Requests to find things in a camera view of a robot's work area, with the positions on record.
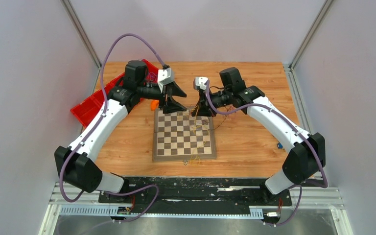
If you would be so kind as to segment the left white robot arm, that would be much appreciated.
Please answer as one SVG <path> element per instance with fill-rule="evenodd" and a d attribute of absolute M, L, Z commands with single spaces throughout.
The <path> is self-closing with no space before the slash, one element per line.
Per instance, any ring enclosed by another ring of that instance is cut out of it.
<path fill-rule="evenodd" d="M 147 80 L 148 75 L 144 61 L 129 61 L 122 78 L 107 93 L 107 99 L 87 128 L 69 146 L 56 149 L 54 157 L 61 182 L 85 192 L 111 192 L 119 203 L 129 199 L 130 189 L 124 185 L 125 179 L 103 172 L 95 164 L 102 146 L 141 99 L 157 100 L 165 114 L 186 110 L 174 100 L 174 96 L 187 95 L 174 81 L 171 67 L 164 66 L 158 70 L 155 83 Z"/>

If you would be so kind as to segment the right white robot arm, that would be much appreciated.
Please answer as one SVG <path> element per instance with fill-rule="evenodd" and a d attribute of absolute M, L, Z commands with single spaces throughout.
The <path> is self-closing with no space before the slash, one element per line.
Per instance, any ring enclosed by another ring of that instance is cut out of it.
<path fill-rule="evenodd" d="M 215 93 L 210 91 L 208 78 L 200 76 L 194 79 L 193 87 L 199 92 L 194 114 L 205 117 L 229 115 L 219 108 L 232 105 L 232 113 L 242 111 L 255 119 L 287 152 L 282 168 L 262 184 L 262 202 L 273 204 L 282 191 L 305 182 L 316 172 L 324 176 L 326 142 L 320 133 L 312 134 L 299 127 L 277 109 L 262 90 L 256 86 L 247 87 L 237 68 L 224 69 L 219 75 L 223 88 Z"/>

